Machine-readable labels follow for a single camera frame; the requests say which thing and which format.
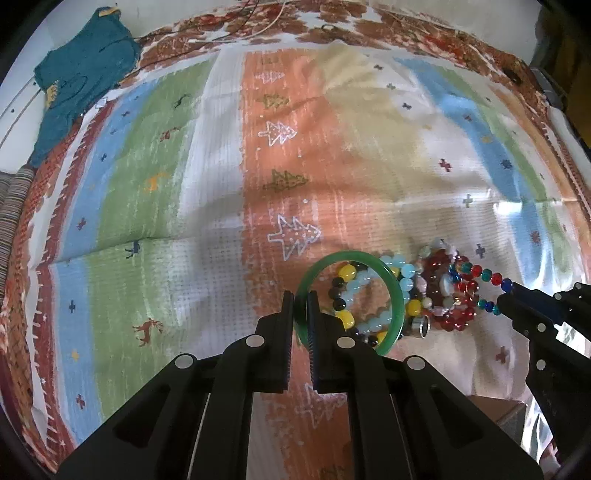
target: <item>beaded bracelet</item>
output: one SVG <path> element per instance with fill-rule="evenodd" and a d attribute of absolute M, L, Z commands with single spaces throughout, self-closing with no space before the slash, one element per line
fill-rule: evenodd
<path fill-rule="evenodd" d="M 399 277 L 399 285 L 406 304 L 407 316 L 416 317 L 421 313 L 423 307 L 429 308 L 431 306 L 431 299 L 428 297 L 422 298 L 422 300 L 419 299 L 427 286 L 420 276 L 423 270 L 421 265 L 407 264 L 402 255 L 394 255 L 393 257 L 383 255 L 380 260 Z M 387 329 L 392 321 L 391 311 L 388 306 L 379 316 L 358 324 L 355 323 L 353 314 L 347 310 L 347 306 L 353 303 L 355 294 L 362 287 L 369 284 L 373 278 L 377 278 L 377 274 L 368 269 L 366 265 L 350 262 L 341 267 L 337 275 L 332 280 L 332 287 L 329 290 L 329 298 L 333 300 L 335 316 L 343 322 L 343 326 L 349 335 L 360 338 L 371 346 L 379 345 L 386 335 L 386 331 L 383 330 Z M 413 327 L 415 326 L 417 326 L 419 332 L 422 332 L 422 337 L 425 337 L 430 323 L 428 319 L 424 319 L 415 322 Z"/>

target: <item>bed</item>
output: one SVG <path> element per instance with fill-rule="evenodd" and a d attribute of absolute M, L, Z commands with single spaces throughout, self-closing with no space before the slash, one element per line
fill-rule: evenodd
<path fill-rule="evenodd" d="M 331 252 L 413 259 L 444 238 L 529 288 L 587 279 L 589 191 L 523 62 L 354 2 L 290 2 L 274 23 L 280 4 L 236 10 L 140 39 L 134 72 L 16 175 L 0 391 L 50 471 L 180 352 L 252 333 Z M 296 226 L 309 236 L 285 235 Z M 314 284 L 326 309 L 337 267 Z M 465 394 L 525 401 L 523 447 L 540 458 L 551 433 L 509 319 L 388 355 L 411 353 Z M 313 391 L 294 341 L 288 392 L 255 397 L 249 478 L 347 478 L 349 442 L 345 396 Z"/>

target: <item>teal bead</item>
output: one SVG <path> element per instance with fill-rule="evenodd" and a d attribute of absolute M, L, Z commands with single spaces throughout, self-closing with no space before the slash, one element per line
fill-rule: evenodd
<path fill-rule="evenodd" d="M 402 291 L 411 291 L 414 287 L 413 281 L 410 278 L 401 278 L 399 284 Z"/>
<path fill-rule="evenodd" d="M 470 262 L 464 262 L 462 264 L 462 273 L 470 273 L 472 271 L 472 264 Z"/>
<path fill-rule="evenodd" d="M 392 266 L 402 268 L 402 266 L 406 263 L 404 255 L 396 254 L 392 257 Z"/>
<path fill-rule="evenodd" d="M 413 278 L 415 274 L 414 265 L 412 263 L 406 263 L 400 269 L 400 273 L 405 278 Z"/>
<path fill-rule="evenodd" d="M 480 274 L 482 281 L 491 281 L 492 271 L 489 268 L 485 268 Z"/>

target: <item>white bead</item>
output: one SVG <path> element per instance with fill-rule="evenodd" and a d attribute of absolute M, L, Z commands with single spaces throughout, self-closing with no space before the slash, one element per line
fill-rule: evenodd
<path fill-rule="evenodd" d="M 379 321 L 379 318 L 372 318 L 369 322 L 369 330 L 373 333 L 378 333 L 382 330 L 382 322 Z"/>
<path fill-rule="evenodd" d="M 427 291 L 427 280 L 423 277 L 414 277 L 414 286 L 420 293 L 425 293 Z"/>

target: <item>cross pattern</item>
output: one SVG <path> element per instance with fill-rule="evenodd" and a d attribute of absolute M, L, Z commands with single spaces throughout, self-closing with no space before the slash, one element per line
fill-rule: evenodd
<path fill-rule="evenodd" d="M 466 208 L 470 208 L 470 204 L 474 201 L 472 196 L 468 193 L 466 198 L 462 200 L 462 203 L 466 205 Z"/>
<path fill-rule="evenodd" d="M 441 162 L 439 162 L 439 166 L 440 166 L 441 168 L 445 168 L 445 171 L 446 171 L 446 172 L 448 172 L 448 173 L 452 171 L 452 165 L 451 165 L 451 164 L 449 164 L 449 163 L 447 163 L 447 162 L 445 161 L 445 158 L 442 158 L 442 159 L 441 159 Z"/>

